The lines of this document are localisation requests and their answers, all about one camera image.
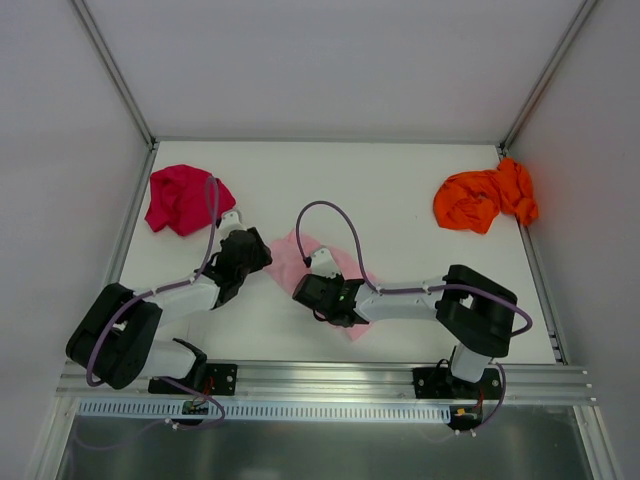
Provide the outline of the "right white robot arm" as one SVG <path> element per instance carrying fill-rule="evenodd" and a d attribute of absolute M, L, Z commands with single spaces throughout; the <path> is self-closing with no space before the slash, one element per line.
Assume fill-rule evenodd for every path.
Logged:
<path fill-rule="evenodd" d="M 452 265 L 441 282 L 372 287 L 363 279 L 305 275 L 292 294 L 317 320 L 353 328 L 390 320 L 427 320 L 442 325 L 456 345 L 443 373 L 445 389 L 465 397 L 474 391 L 489 363 L 508 355 L 514 317 L 521 313 L 514 294 L 464 265 Z"/>

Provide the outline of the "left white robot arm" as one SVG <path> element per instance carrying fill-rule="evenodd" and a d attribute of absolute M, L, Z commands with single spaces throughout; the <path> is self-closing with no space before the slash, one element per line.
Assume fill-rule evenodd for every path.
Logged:
<path fill-rule="evenodd" d="M 68 359 L 85 368 L 87 383 L 121 390 L 141 376 L 170 377 L 185 393 L 206 380 L 203 351 L 182 339 L 161 341 L 159 327 L 213 311 L 237 296 L 247 276 L 272 263 L 258 230 L 235 229 L 202 270 L 172 284 L 136 292 L 120 283 L 103 288 L 67 342 Z"/>

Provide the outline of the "pink t shirt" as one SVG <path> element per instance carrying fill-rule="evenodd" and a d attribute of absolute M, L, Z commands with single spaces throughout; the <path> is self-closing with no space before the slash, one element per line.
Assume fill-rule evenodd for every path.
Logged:
<path fill-rule="evenodd" d="M 306 253 L 321 248 L 323 245 L 307 234 L 301 234 L 303 250 Z M 309 272 L 300 256 L 295 231 L 292 230 L 285 237 L 274 240 L 270 244 L 272 263 L 266 268 L 272 279 L 291 297 L 295 287 L 303 276 Z M 327 247 L 331 252 L 337 266 L 341 269 L 345 279 L 361 279 L 362 275 L 357 260 L 348 252 L 334 247 Z M 340 328 L 352 341 L 358 340 L 368 330 L 370 325 L 355 325 L 351 328 Z"/>

